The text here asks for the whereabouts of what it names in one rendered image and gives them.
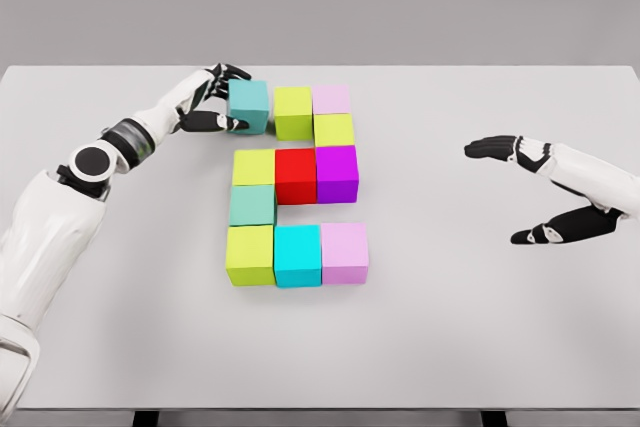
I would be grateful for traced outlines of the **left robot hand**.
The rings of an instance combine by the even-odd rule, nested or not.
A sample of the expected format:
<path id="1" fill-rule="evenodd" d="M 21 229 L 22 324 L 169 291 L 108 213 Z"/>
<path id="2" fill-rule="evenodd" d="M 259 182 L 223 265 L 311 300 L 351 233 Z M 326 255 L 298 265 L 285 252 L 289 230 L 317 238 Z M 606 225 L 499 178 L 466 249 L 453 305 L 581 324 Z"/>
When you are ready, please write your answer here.
<path id="1" fill-rule="evenodd" d="M 231 64 L 218 63 L 200 69 L 181 81 L 163 99 L 172 115 L 168 132 L 222 132 L 245 131 L 250 124 L 214 111 L 198 108 L 212 97 L 229 99 L 231 80 L 251 80 L 245 70 Z"/>

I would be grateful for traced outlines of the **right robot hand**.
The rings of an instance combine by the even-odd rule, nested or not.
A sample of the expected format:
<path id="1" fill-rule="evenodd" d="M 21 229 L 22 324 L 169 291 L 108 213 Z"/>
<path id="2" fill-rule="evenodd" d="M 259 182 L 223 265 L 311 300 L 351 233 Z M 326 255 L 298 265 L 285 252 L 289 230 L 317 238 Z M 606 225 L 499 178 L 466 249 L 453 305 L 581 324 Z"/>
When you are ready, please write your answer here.
<path id="1" fill-rule="evenodd" d="M 514 233 L 510 239 L 514 245 L 575 243 L 614 232 L 622 219 L 636 219 L 612 204 L 613 165 L 565 144 L 498 135 L 470 142 L 464 154 L 472 159 L 514 163 L 589 201 L 587 206 Z"/>

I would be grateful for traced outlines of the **teal blue cube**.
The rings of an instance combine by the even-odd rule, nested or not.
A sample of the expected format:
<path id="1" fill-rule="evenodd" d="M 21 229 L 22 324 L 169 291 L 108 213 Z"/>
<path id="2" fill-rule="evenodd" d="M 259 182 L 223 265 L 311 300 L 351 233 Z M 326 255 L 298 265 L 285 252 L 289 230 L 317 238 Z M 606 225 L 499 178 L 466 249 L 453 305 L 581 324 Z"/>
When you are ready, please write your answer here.
<path id="1" fill-rule="evenodd" d="M 228 114 L 249 124 L 239 134 L 260 135 L 266 131 L 270 104 L 265 81 L 231 79 L 228 90 Z"/>

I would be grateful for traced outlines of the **yellow-green cube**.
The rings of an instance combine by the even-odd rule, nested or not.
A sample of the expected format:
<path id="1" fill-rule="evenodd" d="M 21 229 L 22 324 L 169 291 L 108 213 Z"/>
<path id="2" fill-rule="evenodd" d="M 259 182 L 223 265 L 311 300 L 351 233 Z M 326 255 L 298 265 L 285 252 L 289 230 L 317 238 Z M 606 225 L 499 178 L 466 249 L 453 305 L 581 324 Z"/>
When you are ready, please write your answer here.
<path id="1" fill-rule="evenodd" d="M 274 122 L 279 141 L 309 141 L 313 137 L 310 87 L 276 87 Z"/>
<path id="2" fill-rule="evenodd" d="M 225 268 L 231 284 L 274 285 L 273 247 L 272 225 L 229 227 Z"/>
<path id="3" fill-rule="evenodd" d="M 236 150 L 233 158 L 233 186 L 275 184 L 275 150 Z"/>
<path id="4" fill-rule="evenodd" d="M 348 146 L 355 144 L 351 114 L 319 114 L 313 117 L 316 147 Z"/>

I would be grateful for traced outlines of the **sea-green cube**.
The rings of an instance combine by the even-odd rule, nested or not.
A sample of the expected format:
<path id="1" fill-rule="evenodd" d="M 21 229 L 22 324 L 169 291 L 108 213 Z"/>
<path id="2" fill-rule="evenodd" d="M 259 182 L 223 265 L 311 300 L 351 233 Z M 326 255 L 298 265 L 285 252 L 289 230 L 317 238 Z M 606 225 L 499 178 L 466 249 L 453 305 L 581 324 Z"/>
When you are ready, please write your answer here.
<path id="1" fill-rule="evenodd" d="M 273 185 L 232 187 L 230 226 L 274 225 L 276 219 L 276 196 Z"/>

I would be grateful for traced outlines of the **red cube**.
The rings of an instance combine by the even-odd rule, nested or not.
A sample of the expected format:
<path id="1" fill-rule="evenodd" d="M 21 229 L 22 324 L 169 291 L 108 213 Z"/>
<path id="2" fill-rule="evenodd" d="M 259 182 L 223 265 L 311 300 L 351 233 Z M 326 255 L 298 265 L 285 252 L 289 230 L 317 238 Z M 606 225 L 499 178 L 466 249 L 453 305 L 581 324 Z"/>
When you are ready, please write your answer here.
<path id="1" fill-rule="evenodd" d="M 308 205 L 317 202 L 314 148 L 275 151 L 275 190 L 279 205 Z"/>

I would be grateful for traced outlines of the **pale pink cube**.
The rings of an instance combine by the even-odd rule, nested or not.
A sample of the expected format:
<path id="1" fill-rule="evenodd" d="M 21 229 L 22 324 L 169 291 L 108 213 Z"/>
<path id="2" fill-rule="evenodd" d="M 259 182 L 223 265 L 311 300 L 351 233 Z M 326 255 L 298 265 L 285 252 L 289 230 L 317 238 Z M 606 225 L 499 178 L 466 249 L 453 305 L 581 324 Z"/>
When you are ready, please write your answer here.
<path id="1" fill-rule="evenodd" d="M 315 115 L 349 114 L 351 112 L 350 93 L 347 85 L 315 85 L 311 88 L 311 93 Z"/>
<path id="2" fill-rule="evenodd" d="M 369 270 L 367 229 L 364 223 L 322 223 L 322 283 L 364 284 Z"/>

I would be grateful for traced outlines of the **purple cube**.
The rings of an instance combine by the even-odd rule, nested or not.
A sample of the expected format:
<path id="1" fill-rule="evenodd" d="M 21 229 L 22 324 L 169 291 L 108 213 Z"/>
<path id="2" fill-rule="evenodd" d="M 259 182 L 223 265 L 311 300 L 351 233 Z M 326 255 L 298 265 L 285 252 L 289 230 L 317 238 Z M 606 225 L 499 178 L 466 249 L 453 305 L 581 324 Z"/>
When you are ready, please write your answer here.
<path id="1" fill-rule="evenodd" d="M 316 148 L 317 202 L 355 203 L 359 168 L 354 145 Z"/>

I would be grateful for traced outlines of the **bright cyan cube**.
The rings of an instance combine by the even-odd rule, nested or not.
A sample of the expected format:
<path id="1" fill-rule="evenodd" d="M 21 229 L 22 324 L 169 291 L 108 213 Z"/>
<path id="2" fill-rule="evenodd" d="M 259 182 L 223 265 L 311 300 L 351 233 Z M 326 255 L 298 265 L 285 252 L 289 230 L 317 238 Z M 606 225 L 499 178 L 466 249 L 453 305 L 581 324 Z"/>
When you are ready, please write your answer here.
<path id="1" fill-rule="evenodd" d="M 318 287 L 322 283 L 320 226 L 278 225 L 274 273 L 280 288 Z"/>

